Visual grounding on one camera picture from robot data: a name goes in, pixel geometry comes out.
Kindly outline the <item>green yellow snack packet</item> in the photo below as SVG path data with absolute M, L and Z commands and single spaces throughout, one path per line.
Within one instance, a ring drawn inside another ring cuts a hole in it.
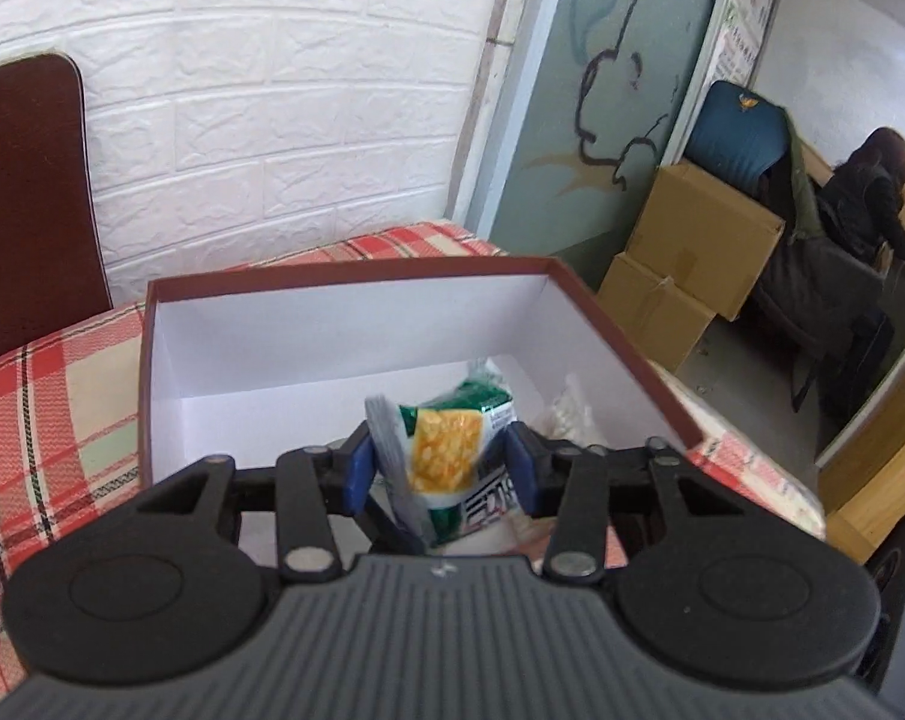
M 514 507 L 496 441 L 516 419 L 513 392 L 488 359 L 420 405 L 365 401 L 366 427 L 399 527 L 428 550 L 484 528 Z

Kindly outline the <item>white plastic bag in box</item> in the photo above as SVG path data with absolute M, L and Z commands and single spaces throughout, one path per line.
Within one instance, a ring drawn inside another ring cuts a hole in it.
M 568 374 L 562 392 L 532 420 L 532 427 L 547 439 L 569 440 L 580 447 L 604 442 L 580 379 L 574 374 Z

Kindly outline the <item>brown cardboard shoe box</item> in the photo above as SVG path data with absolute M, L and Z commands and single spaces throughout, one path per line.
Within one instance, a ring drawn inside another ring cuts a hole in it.
M 576 382 L 607 444 L 700 427 L 565 265 L 439 257 L 266 266 L 156 281 L 140 356 L 140 475 L 239 468 L 348 436 L 373 395 L 418 403 L 477 359 L 534 418 Z

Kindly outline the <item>lower cardboard carton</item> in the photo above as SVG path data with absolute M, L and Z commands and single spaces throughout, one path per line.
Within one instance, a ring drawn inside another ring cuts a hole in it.
M 627 254 L 612 260 L 597 301 L 636 349 L 670 372 L 684 364 L 715 318 L 672 278 L 659 277 Z

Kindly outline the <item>cardboard carton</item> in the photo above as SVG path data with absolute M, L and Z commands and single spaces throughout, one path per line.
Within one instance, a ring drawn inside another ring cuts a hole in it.
M 783 234 L 765 206 L 690 163 L 661 167 L 628 255 L 726 320 L 735 319 Z
M 627 254 L 612 260 L 597 301 L 636 349 L 670 372 L 684 364 L 715 318 L 672 278 L 659 277 Z

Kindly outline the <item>upper cardboard carton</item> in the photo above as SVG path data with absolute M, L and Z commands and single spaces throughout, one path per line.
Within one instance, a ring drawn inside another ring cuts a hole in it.
M 661 167 L 628 255 L 726 320 L 735 319 L 783 234 L 765 206 L 690 163 Z

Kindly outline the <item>wooden desk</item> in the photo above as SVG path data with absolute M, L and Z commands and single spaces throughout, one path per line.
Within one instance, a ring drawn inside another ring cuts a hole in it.
M 827 541 L 862 564 L 905 517 L 905 349 L 817 466 Z

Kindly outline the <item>blue office chair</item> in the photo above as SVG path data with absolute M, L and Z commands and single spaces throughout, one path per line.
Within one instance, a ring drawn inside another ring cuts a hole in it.
M 706 93 L 684 158 L 744 195 L 757 197 L 760 177 L 788 151 L 783 107 L 720 80 Z

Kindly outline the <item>seated person in black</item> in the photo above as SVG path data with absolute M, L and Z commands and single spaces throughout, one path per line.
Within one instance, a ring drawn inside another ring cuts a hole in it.
M 827 238 L 866 265 L 876 263 L 883 245 L 905 262 L 903 187 L 905 138 L 891 127 L 876 128 L 817 197 Z

